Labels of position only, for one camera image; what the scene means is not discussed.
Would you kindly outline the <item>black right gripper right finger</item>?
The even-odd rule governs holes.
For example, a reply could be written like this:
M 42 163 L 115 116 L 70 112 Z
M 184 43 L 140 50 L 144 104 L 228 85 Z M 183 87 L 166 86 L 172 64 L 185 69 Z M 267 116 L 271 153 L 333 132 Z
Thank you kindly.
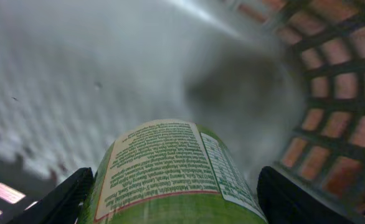
M 269 223 L 365 224 L 365 216 L 317 199 L 270 166 L 260 171 L 257 196 Z

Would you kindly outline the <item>green lidded seasoning jar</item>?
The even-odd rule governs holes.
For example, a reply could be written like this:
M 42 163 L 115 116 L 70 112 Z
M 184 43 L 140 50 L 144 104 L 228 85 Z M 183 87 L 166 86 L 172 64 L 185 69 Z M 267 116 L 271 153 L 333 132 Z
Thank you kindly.
M 266 223 L 227 146 L 195 123 L 160 119 L 115 140 L 78 223 Z

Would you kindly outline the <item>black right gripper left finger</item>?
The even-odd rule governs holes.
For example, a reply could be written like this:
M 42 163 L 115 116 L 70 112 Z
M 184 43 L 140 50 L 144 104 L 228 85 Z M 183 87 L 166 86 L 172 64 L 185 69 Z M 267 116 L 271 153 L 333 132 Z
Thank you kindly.
M 93 183 L 92 170 L 80 168 L 9 224 L 74 223 Z

